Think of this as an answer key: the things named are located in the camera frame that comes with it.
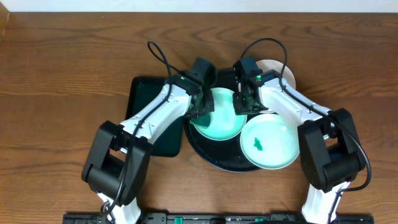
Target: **light blue plate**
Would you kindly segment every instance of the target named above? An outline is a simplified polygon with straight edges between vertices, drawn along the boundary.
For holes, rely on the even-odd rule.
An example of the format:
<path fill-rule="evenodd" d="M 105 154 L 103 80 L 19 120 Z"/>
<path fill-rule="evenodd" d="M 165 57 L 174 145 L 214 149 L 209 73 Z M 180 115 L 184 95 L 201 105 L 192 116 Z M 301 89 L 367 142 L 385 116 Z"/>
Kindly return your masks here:
<path fill-rule="evenodd" d="M 194 125 L 204 137 L 216 141 L 224 141 L 237 136 L 248 119 L 247 115 L 235 115 L 232 90 L 227 88 L 212 88 L 214 112 L 210 113 L 210 125 L 203 128 Z"/>
<path fill-rule="evenodd" d="M 242 129 L 241 148 L 246 158 L 264 169 L 280 169 L 299 155 L 297 127 L 290 127 L 277 114 L 252 118 Z"/>

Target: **black cable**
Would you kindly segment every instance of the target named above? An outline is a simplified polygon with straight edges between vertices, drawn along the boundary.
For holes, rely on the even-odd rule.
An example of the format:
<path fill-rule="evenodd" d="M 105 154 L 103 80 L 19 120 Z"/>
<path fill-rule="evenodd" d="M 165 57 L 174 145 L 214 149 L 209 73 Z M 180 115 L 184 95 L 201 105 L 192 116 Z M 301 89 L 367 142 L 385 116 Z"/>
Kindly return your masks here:
<path fill-rule="evenodd" d="M 336 197 L 332 203 L 330 212 L 328 214 L 328 223 L 331 223 L 331 214 L 333 213 L 333 211 L 335 210 L 338 198 L 341 197 L 341 194 L 343 192 L 353 192 L 353 191 L 357 191 L 357 190 L 362 190 L 365 187 L 367 187 L 371 181 L 371 177 L 372 177 L 372 169 L 371 169 L 371 165 L 369 163 L 369 159 L 368 156 L 366 155 L 365 151 L 363 150 L 362 146 L 359 144 L 359 141 L 348 131 L 348 129 L 340 124 L 339 122 L 335 121 L 333 118 L 323 114 L 321 111 L 316 110 L 313 106 L 307 105 L 306 103 L 304 103 L 302 100 L 298 99 L 296 96 L 294 96 L 293 94 L 291 94 L 291 92 L 289 92 L 286 89 L 286 86 L 282 84 L 282 77 L 283 77 L 283 73 L 287 64 L 287 50 L 285 48 L 285 46 L 282 44 L 282 42 L 280 42 L 279 40 L 273 39 L 273 38 L 261 38 L 258 39 L 256 41 L 254 41 L 253 43 L 251 43 L 248 47 L 246 47 L 246 49 L 244 50 L 244 52 L 242 53 L 241 58 L 243 58 L 244 54 L 256 43 L 263 41 L 263 40 L 270 40 L 273 42 L 277 42 L 284 50 L 285 53 L 285 61 L 284 64 L 282 66 L 282 69 L 280 71 L 280 77 L 279 77 L 279 85 L 281 86 L 282 91 L 285 91 L 286 94 L 288 94 L 291 98 L 293 98 L 295 101 L 299 102 L 301 105 L 303 105 L 304 107 L 306 107 L 308 110 L 319 114 L 320 116 L 322 116 L 322 118 L 327 119 L 329 122 L 331 122 L 332 124 L 335 125 L 336 128 L 340 129 L 342 132 L 346 133 L 346 135 L 348 135 L 348 137 L 354 141 L 355 145 L 358 147 L 359 151 L 361 152 L 361 154 L 363 155 L 363 157 L 365 158 L 365 165 L 366 165 L 366 170 L 367 170 L 367 176 L 366 176 L 366 181 L 364 184 L 358 186 L 358 187 L 352 187 L 349 189 L 339 189 L 336 193 Z"/>
<path fill-rule="evenodd" d="M 163 60 L 161 60 L 161 58 L 159 58 L 159 57 L 154 53 L 154 51 L 153 51 L 153 50 L 151 49 L 151 47 L 150 47 L 151 44 L 153 44 L 153 45 L 156 47 L 156 49 L 157 49 L 157 50 L 159 51 L 159 53 L 161 54 Z M 148 46 L 149 50 L 152 52 L 152 54 L 155 55 L 155 57 L 156 57 L 157 59 L 159 59 L 161 62 L 163 62 L 163 63 L 166 65 L 166 67 L 167 67 L 167 73 L 169 74 L 169 80 L 170 80 L 170 78 L 171 78 L 171 76 L 172 76 L 172 71 L 171 71 L 171 69 L 170 69 L 171 66 L 170 66 L 170 64 L 168 63 L 167 58 L 166 58 L 166 56 L 164 55 L 163 51 L 162 51 L 162 50 L 160 49 L 160 47 L 156 44 L 156 42 L 154 42 L 153 40 L 148 41 L 147 46 Z M 139 128 L 140 128 L 140 127 L 142 126 L 142 124 L 144 123 L 144 121 L 145 121 L 155 110 L 157 110 L 160 106 L 162 106 L 162 104 L 164 104 L 164 103 L 169 99 L 169 96 L 170 96 L 171 92 L 172 92 L 172 84 L 170 83 L 170 84 L 169 84 L 169 91 L 167 92 L 167 95 L 165 96 L 165 98 L 164 98 L 157 106 L 155 106 L 152 110 L 150 110 L 140 121 L 138 121 L 137 126 L 136 126 L 136 128 L 134 129 L 134 131 L 133 131 L 133 133 L 132 133 L 132 135 L 131 135 L 129 147 L 128 147 L 128 149 L 127 149 L 126 159 L 125 159 L 125 161 L 124 161 L 124 169 L 123 169 L 123 172 L 122 172 L 122 177 L 121 177 L 121 181 L 120 181 L 120 184 L 119 184 L 118 192 L 117 192 L 116 197 L 115 197 L 115 199 L 113 200 L 113 202 L 112 202 L 111 205 L 109 205 L 109 202 L 105 202 L 104 205 L 103 205 L 103 211 L 102 211 L 102 212 L 103 212 L 105 215 L 109 215 L 109 214 L 110 214 L 111 217 L 112 217 L 112 222 L 113 222 L 113 223 L 114 223 L 115 219 L 114 219 L 114 216 L 113 216 L 113 214 L 112 214 L 112 210 L 113 210 L 113 208 L 116 206 L 116 204 L 118 203 L 118 201 L 119 201 L 119 199 L 120 199 L 120 197 L 121 197 L 121 195 L 122 195 L 122 192 L 123 192 L 124 183 L 125 183 L 125 181 L 126 181 L 127 168 L 128 168 L 128 165 L 129 165 L 129 161 L 132 160 L 132 152 L 131 152 L 131 151 L 132 151 L 132 147 L 133 147 L 133 145 L 134 145 L 134 141 L 135 141 L 136 134 L 137 134 Z"/>

